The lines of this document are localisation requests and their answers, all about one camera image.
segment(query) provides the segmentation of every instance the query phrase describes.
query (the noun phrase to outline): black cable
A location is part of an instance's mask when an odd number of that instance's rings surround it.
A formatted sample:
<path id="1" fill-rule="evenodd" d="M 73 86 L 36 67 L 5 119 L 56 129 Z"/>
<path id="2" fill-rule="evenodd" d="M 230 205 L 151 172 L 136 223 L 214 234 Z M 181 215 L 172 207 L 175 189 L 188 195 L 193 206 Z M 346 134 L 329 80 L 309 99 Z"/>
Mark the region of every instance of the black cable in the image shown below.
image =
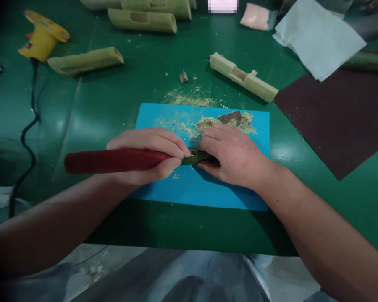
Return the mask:
<path id="1" fill-rule="evenodd" d="M 24 146 L 25 149 L 28 150 L 29 154 L 31 155 L 31 165 L 29 166 L 28 170 L 25 171 L 24 174 L 21 175 L 21 177 L 17 180 L 16 185 L 14 186 L 13 191 L 11 192 L 10 195 L 10 213 L 9 217 L 12 218 L 14 217 L 16 213 L 16 196 L 17 192 L 21 186 L 21 183 L 24 181 L 24 179 L 27 177 L 27 175 L 32 171 L 34 168 L 35 164 L 37 163 L 37 159 L 35 157 L 35 154 L 31 150 L 31 148 L 28 147 L 28 145 L 25 143 L 25 135 L 28 132 L 29 129 L 32 128 L 33 125 L 36 124 L 37 121 L 39 121 L 39 115 L 35 109 L 35 86 L 37 83 L 37 77 L 38 77 L 38 67 L 39 67 L 39 60 L 35 58 L 31 58 L 32 62 L 32 67 L 34 69 L 34 74 L 32 76 L 32 88 L 31 88 L 31 110 L 35 115 L 34 120 L 22 130 L 21 133 L 21 144 Z"/>
<path id="2" fill-rule="evenodd" d="M 93 257 L 95 257 L 96 255 L 98 255 L 100 252 L 102 252 L 104 249 L 106 249 L 108 246 L 109 246 L 109 245 L 104 246 L 102 249 L 100 249 L 100 250 L 99 250 L 98 252 L 96 252 L 94 255 L 89 256 L 87 259 L 84 259 L 83 261 L 81 261 L 81 262 L 75 264 L 73 267 L 76 267 L 76 266 L 78 266 L 78 265 L 80 265 L 80 264 L 82 264 L 82 263 L 84 263 L 84 262 L 90 260 L 91 258 L 93 258 Z"/>

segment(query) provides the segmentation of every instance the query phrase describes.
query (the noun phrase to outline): brown sandpaper sheet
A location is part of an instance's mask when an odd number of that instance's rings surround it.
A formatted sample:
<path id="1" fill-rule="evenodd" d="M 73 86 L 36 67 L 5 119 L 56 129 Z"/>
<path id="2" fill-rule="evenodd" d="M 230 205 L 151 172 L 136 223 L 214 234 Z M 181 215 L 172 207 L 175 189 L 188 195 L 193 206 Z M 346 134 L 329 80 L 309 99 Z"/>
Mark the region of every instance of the brown sandpaper sheet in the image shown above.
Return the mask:
<path id="1" fill-rule="evenodd" d="M 275 103 L 338 180 L 378 151 L 378 74 L 337 70 L 323 82 L 308 74 Z"/>

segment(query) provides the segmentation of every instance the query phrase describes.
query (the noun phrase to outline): cut bamboo tube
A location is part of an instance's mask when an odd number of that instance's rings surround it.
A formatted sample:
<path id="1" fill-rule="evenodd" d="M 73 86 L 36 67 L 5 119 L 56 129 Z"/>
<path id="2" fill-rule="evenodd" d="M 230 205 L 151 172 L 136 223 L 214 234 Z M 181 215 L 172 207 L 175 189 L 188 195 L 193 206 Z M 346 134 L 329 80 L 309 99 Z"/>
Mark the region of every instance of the cut bamboo tube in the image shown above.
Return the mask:
<path id="1" fill-rule="evenodd" d="M 192 19 L 189 0 L 121 0 L 124 10 L 171 13 L 176 20 Z"/>
<path id="2" fill-rule="evenodd" d="M 52 57 L 48 61 L 54 71 L 66 76 L 123 64 L 123 58 L 115 47 L 93 50 L 80 55 Z"/>
<path id="3" fill-rule="evenodd" d="M 90 10 L 107 10 L 108 8 L 122 8 L 121 0 L 80 0 Z"/>
<path id="4" fill-rule="evenodd" d="M 176 33 L 176 21 L 171 13 L 145 13 L 109 8 L 108 15 L 117 28 Z"/>
<path id="5" fill-rule="evenodd" d="M 342 67 L 378 72 L 378 54 L 358 52 Z"/>
<path id="6" fill-rule="evenodd" d="M 197 0 L 189 0 L 190 8 L 196 9 L 197 8 Z"/>
<path id="7" fill-rule="evenodd" d="M 276 88 L 257 78 L 257 72 L 255 70 L 252 70 L 251 73 L 246 73 L 238 69 L 234 63 L 228 61 L 218 53 L 214 53 L 210 56 L 210 66 L 212 69 L 225 75 L 227 78 L 248 89 L 268 103 L 270 103 L 278 93 Z"/>

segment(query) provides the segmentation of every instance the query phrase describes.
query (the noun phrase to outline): plastic bag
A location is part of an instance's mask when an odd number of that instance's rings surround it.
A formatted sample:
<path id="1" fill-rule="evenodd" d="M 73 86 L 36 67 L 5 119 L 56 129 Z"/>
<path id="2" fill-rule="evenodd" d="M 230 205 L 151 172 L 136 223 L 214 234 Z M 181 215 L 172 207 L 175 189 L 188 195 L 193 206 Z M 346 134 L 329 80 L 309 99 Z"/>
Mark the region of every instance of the plastic bag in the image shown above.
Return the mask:
<path id="1" fill-rule="evenodd" d="M 247 3 L 240 24 L 261 31 L 272 30 L 276 23 L 278 11 L 271 11 L 253 3 Z"/>

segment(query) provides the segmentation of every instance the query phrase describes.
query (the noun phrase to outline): blue cutting mat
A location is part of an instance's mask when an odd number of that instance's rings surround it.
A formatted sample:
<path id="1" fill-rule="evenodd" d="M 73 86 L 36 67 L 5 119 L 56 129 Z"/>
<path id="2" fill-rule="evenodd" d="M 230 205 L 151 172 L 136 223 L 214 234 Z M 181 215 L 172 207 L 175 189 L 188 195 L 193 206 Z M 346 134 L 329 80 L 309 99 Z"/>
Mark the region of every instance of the blue cutting mat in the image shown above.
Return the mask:
<path id="1" fill-rule="evenodd" d="M 202 117 L 214 117 L 235 109 L 195 107 L 171 104 L 142 104 L 136 129 L 163 127 L 179 136 L 189 148 L 196 148 L 200 138 L 195 125 Z M 252 114 L 250 138 L 264 155 L 270 153 L 270 113 L 247 111 Z M 130 197 L 184 203 L 216 208 L 236 208 L 267 211 L 268 206 L 253 191 L 219 181 L 205 171 L 191 165 L 179 166 L 170 177 L 141 187 Z"/>

